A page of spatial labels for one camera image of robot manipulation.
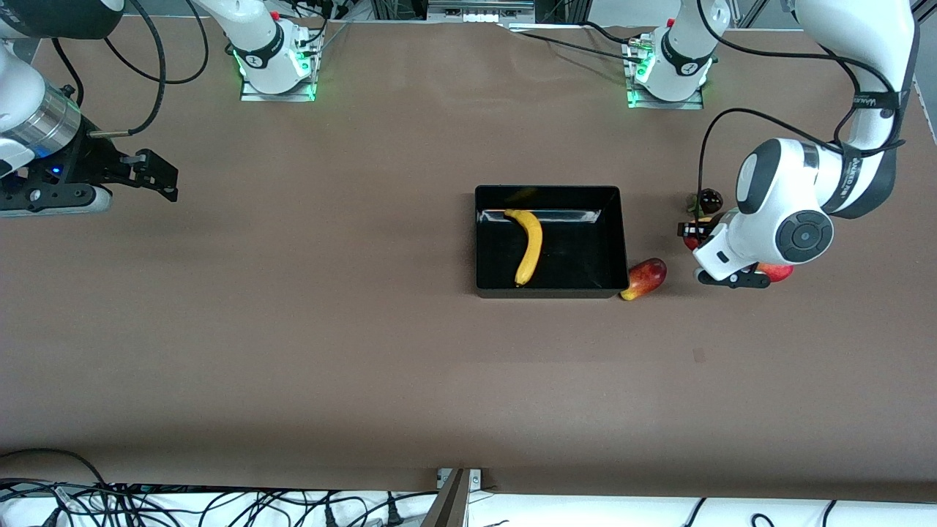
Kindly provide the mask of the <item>dark purple mangosteen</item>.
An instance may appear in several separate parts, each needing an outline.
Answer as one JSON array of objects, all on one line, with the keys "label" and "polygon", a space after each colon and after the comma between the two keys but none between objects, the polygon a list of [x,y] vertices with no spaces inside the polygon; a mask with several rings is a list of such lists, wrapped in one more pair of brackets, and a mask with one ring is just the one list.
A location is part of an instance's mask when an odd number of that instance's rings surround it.
[{"label": "dark purple mangosteen", "polygon": [[722,194],[713,189],[702,189],[698,193],[690,193],[687,201],[687,212],[693,219],[705,219],[719,213],[723,207]]}]

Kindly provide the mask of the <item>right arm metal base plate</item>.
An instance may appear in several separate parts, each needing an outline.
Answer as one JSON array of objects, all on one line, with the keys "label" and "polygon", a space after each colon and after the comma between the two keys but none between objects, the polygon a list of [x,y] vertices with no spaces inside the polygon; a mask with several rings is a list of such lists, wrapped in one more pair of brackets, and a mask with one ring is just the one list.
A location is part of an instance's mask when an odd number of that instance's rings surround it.
[{"label": "right arm metal base plate", "polygon": [[234,48],[242,76],[243,101],[312,102],[317,99],[322,37],[294,27],[283,33],[282,46],[271,56]]}]

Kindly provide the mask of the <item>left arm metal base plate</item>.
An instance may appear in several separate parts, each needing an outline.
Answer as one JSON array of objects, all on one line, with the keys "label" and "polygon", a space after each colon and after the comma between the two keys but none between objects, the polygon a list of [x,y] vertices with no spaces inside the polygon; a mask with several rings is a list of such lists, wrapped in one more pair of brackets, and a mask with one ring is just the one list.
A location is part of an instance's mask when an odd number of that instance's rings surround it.
[{"label": "left arm metal base plate", "polygon": [[639,34],[631,37],[620,45],[626,76],[626,95],[630,109],[658,109],[658,110],[702,110],[703,104],[702,84],[696,87],[692,96],[680,101],[660,99],[652,94],[646,85],[649,75],[660,61],[653,51],[652,33]]}]

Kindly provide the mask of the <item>yellow banana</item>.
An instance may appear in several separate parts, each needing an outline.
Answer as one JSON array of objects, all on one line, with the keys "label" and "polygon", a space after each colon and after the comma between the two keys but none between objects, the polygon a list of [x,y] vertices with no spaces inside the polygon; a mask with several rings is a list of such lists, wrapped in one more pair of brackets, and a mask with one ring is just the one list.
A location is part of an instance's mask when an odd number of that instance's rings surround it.
[{"label": "yellow banana", "polygon": [[515,286],[523,287],[534,276],[540,261],[543,243],[542,224],[538,217],[528,210],[506,209],[503,214],[509,220],[515,221],[526,235],[526,249],[513,277]]}]

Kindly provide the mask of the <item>grey aluminium profile post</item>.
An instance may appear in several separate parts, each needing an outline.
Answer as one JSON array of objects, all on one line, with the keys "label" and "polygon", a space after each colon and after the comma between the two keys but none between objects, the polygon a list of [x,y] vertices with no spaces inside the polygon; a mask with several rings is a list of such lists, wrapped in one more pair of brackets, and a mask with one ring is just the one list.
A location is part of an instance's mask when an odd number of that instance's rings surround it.
[{"label": "grey aluminium profile post", "polygon": [[464,527],[471,493],[471,470],[452,469],[419,527]]}]

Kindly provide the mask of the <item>black rectangular plastic box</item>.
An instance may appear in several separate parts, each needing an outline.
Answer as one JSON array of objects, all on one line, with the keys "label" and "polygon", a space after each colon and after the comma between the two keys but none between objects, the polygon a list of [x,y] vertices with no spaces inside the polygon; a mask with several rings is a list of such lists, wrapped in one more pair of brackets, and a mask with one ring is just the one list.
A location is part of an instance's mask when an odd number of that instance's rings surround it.
[{"label": "black rectangular plastic box", "polygon": [[[526,210],[542,226],[531,280],[515,273],[526,234],[507,209]],[[621,193],[614,186],[480,184],[474,191],[475,286],[482,298],[610,298],[629,286]]]}]

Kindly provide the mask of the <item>red yellow mango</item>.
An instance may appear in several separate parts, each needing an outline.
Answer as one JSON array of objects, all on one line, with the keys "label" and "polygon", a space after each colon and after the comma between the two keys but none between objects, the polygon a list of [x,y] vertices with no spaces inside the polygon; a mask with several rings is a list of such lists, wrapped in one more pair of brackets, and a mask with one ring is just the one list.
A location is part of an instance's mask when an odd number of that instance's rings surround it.
[{"label": "red yellow mango", "polygon": [[623,290],[619,296],[625,301],[633,301],[647,296],[647,294],[656,291],[665,283],[667,274],[668,267],[662,259],[652,258],[641,261],[641,263],[637,263],[636,266],[630,268],[628,273],[629,287]]}]

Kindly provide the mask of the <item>small metal table bracket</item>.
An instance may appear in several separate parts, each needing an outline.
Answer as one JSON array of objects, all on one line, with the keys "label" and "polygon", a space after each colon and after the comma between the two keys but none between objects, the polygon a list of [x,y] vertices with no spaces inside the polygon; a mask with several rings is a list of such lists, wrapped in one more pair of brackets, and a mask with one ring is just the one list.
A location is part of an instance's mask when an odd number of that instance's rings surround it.
[{"label": "small metal table bracket", "polygon": [[[451,468],[441,468],[436,470],[436,488],[438,488],[438,490],[441,490],[442,487],[445,486],[449,476],[451,476],[453,471],[454,470]],[[476,491],[480,491],[482,488],[482,470],[468,469],[468,475],[469,481],[471,481],[471,483],[468,484],[469,492],[475,493]]]}]

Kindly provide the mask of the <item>small red apple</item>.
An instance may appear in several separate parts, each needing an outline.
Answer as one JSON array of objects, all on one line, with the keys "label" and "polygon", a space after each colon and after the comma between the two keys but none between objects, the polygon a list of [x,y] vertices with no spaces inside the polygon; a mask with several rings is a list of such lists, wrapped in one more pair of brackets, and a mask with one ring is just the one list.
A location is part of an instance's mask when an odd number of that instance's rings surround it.
[{"label": "small red apple", "polygon": [[[701,217],[698,220],[693,220],[692,223],[712,223],[713,217]],[[703,242],[706,241],[706,238],[682,238],[683,243],[689,250],[698,249]]]}]

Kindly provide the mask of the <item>white connector strip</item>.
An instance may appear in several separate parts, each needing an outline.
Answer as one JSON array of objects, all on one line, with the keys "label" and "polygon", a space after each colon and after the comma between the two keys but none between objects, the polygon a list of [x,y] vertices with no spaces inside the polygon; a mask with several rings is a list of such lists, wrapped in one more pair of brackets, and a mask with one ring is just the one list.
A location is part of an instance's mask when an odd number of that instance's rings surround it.
[{"label": "white connector strip", "polygon": [[426,0],[426,20],[443,23],[535,23],[535,0]]}]

